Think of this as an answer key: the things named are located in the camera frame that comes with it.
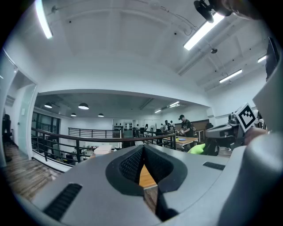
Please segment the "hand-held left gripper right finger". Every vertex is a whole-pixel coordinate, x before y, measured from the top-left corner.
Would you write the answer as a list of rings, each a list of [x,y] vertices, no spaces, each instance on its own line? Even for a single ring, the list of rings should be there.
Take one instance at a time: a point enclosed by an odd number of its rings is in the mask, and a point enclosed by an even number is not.
[[[229,191],[220,182],[229,158],[145,145],[146,168],[157,183],[156,213],[147,223],[218,223]]]

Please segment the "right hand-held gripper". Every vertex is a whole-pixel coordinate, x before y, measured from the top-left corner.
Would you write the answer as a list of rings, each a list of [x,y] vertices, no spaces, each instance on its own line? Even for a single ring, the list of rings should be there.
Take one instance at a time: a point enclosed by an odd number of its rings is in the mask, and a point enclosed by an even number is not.
[[[228,124],[206,130],[207,138],[225,138],[232,135],[236,137],[236,143],[243,144],[246,132],[255,124],[256,117],[249,103],[244,103],[236,111],[228,116]]]

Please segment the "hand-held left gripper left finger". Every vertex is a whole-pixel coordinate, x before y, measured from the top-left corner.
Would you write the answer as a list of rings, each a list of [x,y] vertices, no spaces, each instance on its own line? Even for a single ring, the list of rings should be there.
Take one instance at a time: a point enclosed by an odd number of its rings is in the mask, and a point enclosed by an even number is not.
[[[128,154],[133,147],[124,148],[79,163],[54,181],[48,183],[32,200],[44,211],[68,184],[82,188],[60,223],[68,226],[154,226],[160,219],[150,210],[143,196],[120,193],[108,182],[107,165],[117,157]]]

